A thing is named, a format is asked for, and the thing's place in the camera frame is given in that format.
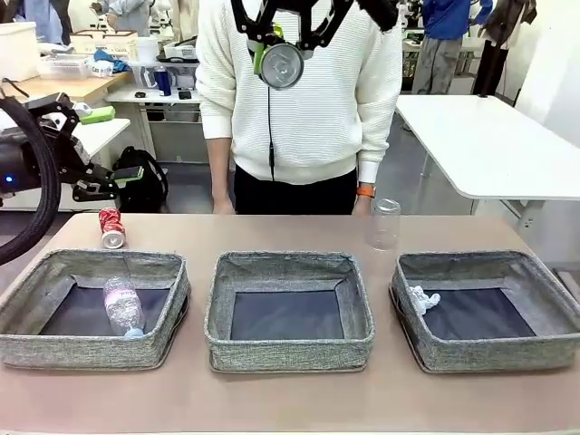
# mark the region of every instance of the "plastic bottle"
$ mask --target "plastic bottle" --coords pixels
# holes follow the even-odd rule
[[[142,337],[145,316],[133,283],[127,278],[114,276],[107,281],[103,292],[112,330],[125,337]]]

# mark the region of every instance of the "bottle cap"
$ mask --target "bottle cap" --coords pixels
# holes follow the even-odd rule
[[[125,334],[125,337],[134,338],[134,337],[142,337],[143,331],[139,328],[132,328]]]

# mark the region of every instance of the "wristwatch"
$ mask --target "wristwatch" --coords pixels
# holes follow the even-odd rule
[[[359,197],[371,197],[374,198],[374,194],[376,193],[377,188],[375,186],[359,186],[356,189],[356,194]]]

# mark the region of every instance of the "storage bin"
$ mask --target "storage bin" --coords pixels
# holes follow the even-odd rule
[[[0,24],[0,78],[15,82],[38,75],[36,23]]]
[[[219,372],[362,370],[374,323],[346,254],[229,252],[216,264],[205,320]]]
[[[38,72],[44,79],[86,79],[91,75],[91,57],[83,54],[57,54],[43,57]]]
[[[425,315],[411,300],[416,285],[440,295]],[[580,306],[538,259],[520,252],[401,256],[391,295],[428,372],[566,367],[580,344]]]
[[[78,54],[94,54],[103,50],[116,59],[137,60],[137,33],[133,31],[107,32],[81,30],[71,34],[71,44]]]
[[[165,56],[168,58],[177,57],[179,59],[198,59],[195,46],[197,40],[198,38],[195,36],[192,39],[183,41],[181,43],[168,43],[163,47]]]
[[[157,88],[155,69],[163,66],[167,69],[172,88],[195,89],[199,63],[129,62],[129,66],[133,70],[135,83],[140,88]]]
[[[102,288],[127,276],[138,289],[145,335],[113,336]],[[137,251],[47,254],[0,302],[0,357],[17,368],[143,370],[159,366],[187,308],[185,260]]]

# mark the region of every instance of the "wooden table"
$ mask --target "wooden table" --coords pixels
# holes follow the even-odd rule
[[[23,91],[34,96],[45,96],[56,92],[66,93],[75,102],[93,103],[104,99],[109,88],[127,81],[131,77],[129,72],[115,74],[112,77],[91,77],[84,80],[45,80],[41,77],[17,83]],[[12,86],[4,83],[3,89],[6,95],[20,96]]]
[[[393,256],[363,242],[355,217],[124,215],[129,248],[177,252],[192,284],[188,316],[153,372],[0,368],[0,428],[76,433],[162,431],[475,431],[580,428],[580,368],[431,375],[414,362],[392,312]],[[46,249],[100,247],[97,216],[73,217]],[[505,224],[479,217],[404,217],[401,251],[527,250]],[[218,255],[230,249],[339,250],[359,260],[376,339],[367,369],[348,374],[223,375],[202,329]]]

